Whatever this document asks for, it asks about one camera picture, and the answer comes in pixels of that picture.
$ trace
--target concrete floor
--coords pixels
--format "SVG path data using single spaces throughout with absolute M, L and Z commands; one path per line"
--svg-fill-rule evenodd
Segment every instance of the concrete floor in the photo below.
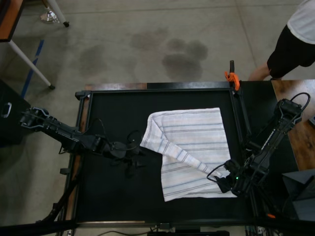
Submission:
M 301 0 L 58 0 L 70 27 L 39 20 L 40 2 L 27 4 L 13 36 L 56 86 L 50 91 L 33 75 L 26 100 L 75 125 L 85 84 L 224 81 L 229 61 L 247 80 L 265 62 Z M 29 68 L 0 44 L 0 78 L 21 93 Z M 314 79 L 315 65 L 285 79 Z M 42 133 L 0 149 L 0 224 L 33 223 L 63 193 L 67 154 Z M 79 230 L 95 235 L 106 230 Z M 243 235 L 244 229 L 231 230 Z

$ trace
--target white striped cloth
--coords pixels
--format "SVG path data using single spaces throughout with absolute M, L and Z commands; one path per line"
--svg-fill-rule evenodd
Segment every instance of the white striped cloth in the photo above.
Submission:
M 141 146 L 163 155 L 161 182 L 164 200 L 176 198 L 227 198 L 206 178 L 230 159 L 219 108 L 156 112 L 149 116 Z M 224 167 L 213 173 L 227 176 Z

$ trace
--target wooden table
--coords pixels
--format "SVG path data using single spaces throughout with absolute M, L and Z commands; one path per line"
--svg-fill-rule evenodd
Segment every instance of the wooden table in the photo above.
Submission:
M 315 80 L 304 81 L 272 81 L 274 92 L 278 100 L 283 98 L 291 99 L 300 92 L 308 92 L 311 95 L 311 101 L 303 113 L 302 122 L 298 123 L 293 130 L 289 132 L 290 142 L 293 148 L 295 158 L 298 163 L 299 170 L 315 168 L 315 129 L 308 123 L 308 119 L 315 115 Z M 101 91 L 101 90 L 146 90 L 147 84 L 101 84 L 86 85 L 85 90 Z M 299 96 L 295 100 L 300 104 L 306 102 L 304 95 Z M 89 110 L 89 97 L 84 100 L 82 118 L 79 124 L 80 130 L 85 131 L 87 116 Z M 74 161 L 72 178 L 76 174 L 81 157 L 77 155 Z M 65 219 L 72 219 L 75 202 L 75 191 L 69 197 Z M 121 224 L 121 222 L 108 222 L 109 224 Z
M 11 46 L 11 48 L 25 61 L 27 65 L 29 65 L 29 67 L 44 81 L 44 83 L 50 89 L 55 89 L 55 87 L 46 79 L 46 77 L 39 71 L 39 69 L 12 40 L 12 36 L 19 22 L 25 2 L 25 0 L 11 0 L 3 21 L 0 24 L 0 42 L 7 42 Z M 63 22 L 64 26 L 69 27 L 69 22 L 65 20 L 56 1 L 48 0 L 48 2 L 54 9 L 58 19 Z
M 0 25 L 0 42 L 11 41 L 25 2 L 24 0 L 11 0 L 10 6 Z
M 315 129 L 307 120 L 315 116 L 315 80 L 272 81 L 278 100 L 290 99 L 300 92 L 311 95 L 311 101 L 303 112 L 302 122 L 295 125 L 289 132 L 290 142 L 299 170 L 315 168 Z M 303 105 L 306 96 L 301 95 L 294 101 Z

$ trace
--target black shorts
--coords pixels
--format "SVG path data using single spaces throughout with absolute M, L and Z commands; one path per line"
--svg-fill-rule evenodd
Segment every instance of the black shorts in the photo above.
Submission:
M 285 26 L 267 65 L 273 78 L 281 78 L 299 65 L 308 67 L 314 61 L 315 44 L 301 41 Z

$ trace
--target table leg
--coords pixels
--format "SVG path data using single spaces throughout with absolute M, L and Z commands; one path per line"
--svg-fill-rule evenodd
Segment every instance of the table leg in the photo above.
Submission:
M 64 24 L 64 26 L 69 27 L 69 22 L 65 20 L 65 17 L 63 16 L 63 13 L 60 11 L 60 8 L 58 4 L 56 3 L 56 0 L 47 0 L 49 5 L 53 8 L 55 14 L 57 15 L 60 22 Z
M 48 85 L 50 89 L 55 89 L 55 86 L 53 86 L 46 77 L 39 71 L 39 69 L 31 62 L 30 59 L 22 52 L 22 50 L 11 40 L 9 42 L 9 45 L 15 51 L 22 59 L 26 62 L 27 65 L 30 66 L 30 68 L 45 82 L 45 84 Z

